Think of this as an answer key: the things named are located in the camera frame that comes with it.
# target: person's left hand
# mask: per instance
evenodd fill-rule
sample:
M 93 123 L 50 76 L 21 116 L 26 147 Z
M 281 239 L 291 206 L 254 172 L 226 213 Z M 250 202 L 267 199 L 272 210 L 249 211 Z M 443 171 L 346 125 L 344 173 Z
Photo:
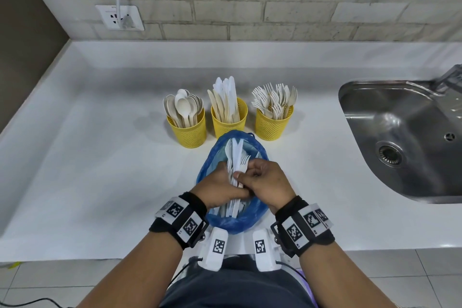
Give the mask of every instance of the person's left hand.
M 234 199 L 247 199 L 249 190 L 230 184 L 225 162 L 220 162 L 215 171 L 200 181 L 191 193 L 205 203 L 208 210 L 219 207 Z

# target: yellow mesh cup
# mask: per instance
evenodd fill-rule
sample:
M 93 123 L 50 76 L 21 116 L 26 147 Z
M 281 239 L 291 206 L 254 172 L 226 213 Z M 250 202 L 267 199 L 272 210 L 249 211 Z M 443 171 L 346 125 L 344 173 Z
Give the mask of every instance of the yellow mesh cup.
M 205 129 L 205 110 L 197 115 L 197 120 L 199 121 L 193 127 L 189 128 L 178 128 L 173 124 L 173 121 L 170 117 L 167 116 L 167 121 L 172 127 L 173 132 L 176 135 L 176 139 L 180 145 L 186 148 L 197 148 L 201 146 L 205 139 L 207 138 L 207 129 Z
M 255 134 L 263 140 L 276 140 L 282 135 L 289 119 L 292 116 L 293 106 L 289 107 L 289 113 L 285 119 L 271 119 L 266 117 L 257 109 L 257 119 L 255 120 Z
M 247 119 L 247 113 L 249 109 L 247 108 L 246 103 L 241 98 L 237 98 L 237 107 L 239 108 L 239 118 L 241 119 L 237 123 L 222 123 L 215 118 L 215 112 L 213 107 L 211 108 L 212 111 L 212 120 L 213 120 L 213 128 L 215 129 L 215 136 L 217 139 L 222 136 L 223 134 L 227 133 L 230 130 L 244 130 L 245 120 Z

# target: black wrist strap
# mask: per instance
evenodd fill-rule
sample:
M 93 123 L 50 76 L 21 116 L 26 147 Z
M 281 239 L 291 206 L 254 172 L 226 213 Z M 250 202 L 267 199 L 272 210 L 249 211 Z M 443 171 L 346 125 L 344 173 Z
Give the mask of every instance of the black wrist strap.
M 154 233 L 170 233 L 182 249 L 194 247 L 208 227 L 207 207 L 196 195 L 185 192 L 172 198 L 157 213 L 149 228 Z
M 302 255 L 313 244 L 329 245 L 335 241 L 330 231 L 332 222 L 317 204 L 309 205 L 300 196 L 277 211 L 275 217 L 271 230 L 290 257 Z

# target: tiled floor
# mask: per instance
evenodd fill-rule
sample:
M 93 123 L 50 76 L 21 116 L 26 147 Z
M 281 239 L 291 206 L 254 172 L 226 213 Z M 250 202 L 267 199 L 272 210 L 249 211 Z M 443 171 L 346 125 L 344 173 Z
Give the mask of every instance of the tiled floor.
M 352 260 L 392 300 L 403 307 L 460 308 L 462 248 L 354 251 Z M 9 304 L 50 297 L 75 307 L 118 259 L 0 263 L 0 300 Z M 30 305 L 51 308 L 49 302 Z

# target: wall outlet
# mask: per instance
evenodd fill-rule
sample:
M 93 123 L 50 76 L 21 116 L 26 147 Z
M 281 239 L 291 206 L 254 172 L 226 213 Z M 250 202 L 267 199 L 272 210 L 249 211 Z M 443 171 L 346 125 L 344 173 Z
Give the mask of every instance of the wall outlet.
M 117 22 L 117 7 L 115 5 L 96 5 L 101 19 L 107 29 L 114 31 L 144 31 L 143 21 L 138 8 L 134 5 L 121 5 L 122 25 Z

